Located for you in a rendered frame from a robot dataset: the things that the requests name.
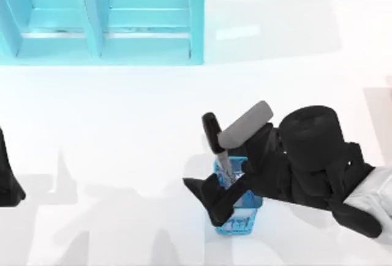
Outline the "blue see-through holder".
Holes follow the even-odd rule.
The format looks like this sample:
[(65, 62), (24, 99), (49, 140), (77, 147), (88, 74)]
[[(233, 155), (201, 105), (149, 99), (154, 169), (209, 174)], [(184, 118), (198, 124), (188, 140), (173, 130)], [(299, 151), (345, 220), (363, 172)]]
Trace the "blue see-through holder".
[[(242, 163), (247, 160), (245, 156), (229, 156), (233, 173), (236, 180), (243, 175)], [(224, 179), (224, 173), (219, 165), (218, 160), (214, 162), (214, 173), (217, 175), (219, 184), (228, 188), (229, 184)], [(220, 227), (215, 227), (217, 234), (221, 235), (247, 235), (252, 232), (254, 221), (258, 209), (263, 205), (263, 198), (256, 196), (251, 190), (234, 204), (232, 216)]]

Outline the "pale grey rounded box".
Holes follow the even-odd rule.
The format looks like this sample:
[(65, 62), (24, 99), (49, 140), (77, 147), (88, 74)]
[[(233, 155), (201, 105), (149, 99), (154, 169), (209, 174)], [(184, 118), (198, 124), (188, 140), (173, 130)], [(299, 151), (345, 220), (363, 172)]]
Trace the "pale grey rounded box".
[(259, 101), (218, 134), (217, 139), (220, 147), (230, 150), (241, 146), (272, 117), (273, 111), (270, 105), (266, 101)]

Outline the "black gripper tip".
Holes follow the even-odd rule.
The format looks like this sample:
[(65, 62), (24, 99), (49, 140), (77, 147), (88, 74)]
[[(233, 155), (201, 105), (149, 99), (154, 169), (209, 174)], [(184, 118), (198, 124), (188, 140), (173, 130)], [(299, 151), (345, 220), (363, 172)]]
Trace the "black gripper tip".
[(16, 207), (25, 198), (26, 193), (10, 166), (4, 134), (0, 128), (0, 208)]

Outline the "light blue rack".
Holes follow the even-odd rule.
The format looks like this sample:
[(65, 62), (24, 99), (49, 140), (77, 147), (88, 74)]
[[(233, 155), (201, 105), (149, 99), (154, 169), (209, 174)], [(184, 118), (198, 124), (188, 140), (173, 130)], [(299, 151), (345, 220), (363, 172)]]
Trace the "light blue rack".
[(199, 65), (205, 0), (0, 0), (0, 65)]

